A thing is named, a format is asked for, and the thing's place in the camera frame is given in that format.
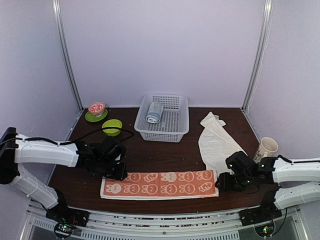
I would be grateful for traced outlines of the orange bunny pattern towel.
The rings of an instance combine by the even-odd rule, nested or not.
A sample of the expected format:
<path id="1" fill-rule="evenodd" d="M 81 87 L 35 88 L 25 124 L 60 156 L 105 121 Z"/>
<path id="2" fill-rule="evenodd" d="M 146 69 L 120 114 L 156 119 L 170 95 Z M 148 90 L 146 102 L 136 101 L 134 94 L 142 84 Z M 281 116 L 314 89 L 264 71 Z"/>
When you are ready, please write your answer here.
<path id="1" fill-rule="evenodd" d="M 124 180 L 103 179 L 100 197 L 109 200 L 161 201 L 218 197 L 213 170 L 130 172 Z"/>

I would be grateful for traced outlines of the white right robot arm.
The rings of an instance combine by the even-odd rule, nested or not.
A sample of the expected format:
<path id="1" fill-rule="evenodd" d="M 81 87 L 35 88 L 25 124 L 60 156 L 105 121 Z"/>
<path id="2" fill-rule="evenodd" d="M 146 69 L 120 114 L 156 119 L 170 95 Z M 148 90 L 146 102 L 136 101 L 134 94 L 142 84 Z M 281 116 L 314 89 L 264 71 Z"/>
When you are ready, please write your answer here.
<path id="1" fill-rule="evenodd" d="M 268 220 L 277 210 L 320 200 L 320 159 L 288 159 L 282 155 L 263 157 L 258 163 L 243 151 L 225 160 L 233 173 L 221 173 L 215 186 L 219 190 L 242 192 L 253 185 L 277 184 L 267 191 L 256 210 L 259 220 Z"/>

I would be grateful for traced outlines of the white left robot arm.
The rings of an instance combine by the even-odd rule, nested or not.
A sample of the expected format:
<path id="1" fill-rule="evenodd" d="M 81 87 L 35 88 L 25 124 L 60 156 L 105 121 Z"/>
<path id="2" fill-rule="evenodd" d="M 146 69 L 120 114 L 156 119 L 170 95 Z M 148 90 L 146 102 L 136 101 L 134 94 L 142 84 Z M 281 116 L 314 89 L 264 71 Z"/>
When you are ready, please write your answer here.
<path id="1" fill-rule="evenodd" d="M 9 127 L 0 139 L 0 183 L 11 185 L 38 201 L 44 209 L 61 222 L 72 218 L 64 195 L 30 174 L 24 163 L 61 165 L 81 168 L 92 175 L 123 181 L 128 172 L 122 161 L 126 147 L 107 137 L 101 143 L 87 143 L 82 138 L 71 141 L 53 141 L 45 137 L 27 137 Z"/>

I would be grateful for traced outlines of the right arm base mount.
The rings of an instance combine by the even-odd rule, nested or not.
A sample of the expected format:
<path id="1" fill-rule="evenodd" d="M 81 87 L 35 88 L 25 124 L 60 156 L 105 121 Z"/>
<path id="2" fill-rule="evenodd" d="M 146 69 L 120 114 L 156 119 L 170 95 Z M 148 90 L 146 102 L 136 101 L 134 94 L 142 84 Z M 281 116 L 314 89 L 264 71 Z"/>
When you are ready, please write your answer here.
<path id="1" fill-rule="evenodd" d="M 282 211 L 275 205 L 276 191 L 267 191 L 258 207 L 246 208 L 238 214 L 242 226 L 254 226 L 255 233 L 262 238 L 270 238 L 276 232 L 275 219 L 282 216 Z"/>

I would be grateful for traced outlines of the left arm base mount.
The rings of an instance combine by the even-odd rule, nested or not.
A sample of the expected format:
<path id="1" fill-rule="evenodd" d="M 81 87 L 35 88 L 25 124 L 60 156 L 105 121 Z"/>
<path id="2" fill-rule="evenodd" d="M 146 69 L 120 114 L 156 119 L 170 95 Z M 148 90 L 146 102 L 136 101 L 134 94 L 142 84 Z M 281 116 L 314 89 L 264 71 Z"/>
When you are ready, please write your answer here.
<path id="1" fill-rule="evenodd" d="M 69 238 L 77 227 L 86 227 L 90 213 L 85 210 L 70 208 L 67 205 L 63 193 L 57 193 L 57 205 L 46 210 L 46 218 L 56 221 L 53 233 L 58 239 Z"/>

